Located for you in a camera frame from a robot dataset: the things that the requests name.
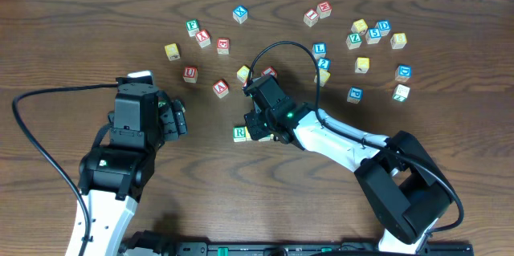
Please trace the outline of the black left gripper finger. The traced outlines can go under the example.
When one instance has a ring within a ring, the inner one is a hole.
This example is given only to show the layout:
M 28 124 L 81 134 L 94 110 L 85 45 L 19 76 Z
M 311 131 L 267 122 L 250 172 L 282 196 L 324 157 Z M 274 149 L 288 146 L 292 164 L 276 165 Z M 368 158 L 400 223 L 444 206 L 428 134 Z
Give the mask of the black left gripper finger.
M 177 133 L 179 135 L 185 135 L 188 132 L 185 113 L 177 106 L 175 100 L 173 100 L 172 105 L 175 123 L 177 126 Z
M 173 109 L 168 104 L 159 107 L 159 116 L 162 123 L 162 133 L 165 141 L 178 140 L 178 128 Z

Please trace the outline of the yellow O block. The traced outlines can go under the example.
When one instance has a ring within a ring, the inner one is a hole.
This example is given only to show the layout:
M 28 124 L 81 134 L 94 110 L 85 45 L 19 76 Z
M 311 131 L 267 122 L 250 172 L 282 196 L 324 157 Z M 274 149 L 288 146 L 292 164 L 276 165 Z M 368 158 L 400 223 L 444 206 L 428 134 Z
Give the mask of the yellow O block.
M 246 136 L 246 141 L 252 141 L 251 134 L 249 133 L 249 130 L 246 126 L 245 126 L 245 136 Z

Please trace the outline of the green R block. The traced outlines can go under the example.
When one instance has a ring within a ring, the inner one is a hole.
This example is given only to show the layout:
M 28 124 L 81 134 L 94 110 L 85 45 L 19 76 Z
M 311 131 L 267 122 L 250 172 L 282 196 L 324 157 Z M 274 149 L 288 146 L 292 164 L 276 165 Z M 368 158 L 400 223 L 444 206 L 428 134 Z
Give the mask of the green R block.
M 244 126 L 233 127 L 233 141 L 244 142 L 247 140 L 246 128 Z

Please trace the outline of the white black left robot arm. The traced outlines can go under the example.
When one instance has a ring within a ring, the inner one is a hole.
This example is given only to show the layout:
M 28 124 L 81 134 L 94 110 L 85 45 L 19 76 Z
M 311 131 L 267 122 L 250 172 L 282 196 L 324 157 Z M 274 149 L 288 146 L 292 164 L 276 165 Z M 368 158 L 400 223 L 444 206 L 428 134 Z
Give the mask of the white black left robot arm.
M 119 255 L 122 238 L 165 142 L 187 133 L 184 106 L 163 91 L 117 95 L 108 122 L 80 162 L 68 255 Z

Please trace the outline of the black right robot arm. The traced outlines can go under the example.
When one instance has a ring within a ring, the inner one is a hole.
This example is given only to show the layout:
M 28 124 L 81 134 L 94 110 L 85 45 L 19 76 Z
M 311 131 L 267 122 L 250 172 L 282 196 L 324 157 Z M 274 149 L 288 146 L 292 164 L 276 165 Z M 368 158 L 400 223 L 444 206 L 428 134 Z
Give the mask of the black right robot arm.
M 450 204 L 461 201 L 419 141 L 363 132 L 311 104 L 256 104 L 244 120 L 252 140 L 272 135 L 319 153 L 354 174 L 385 231 L 381 252 L 416 254 Z

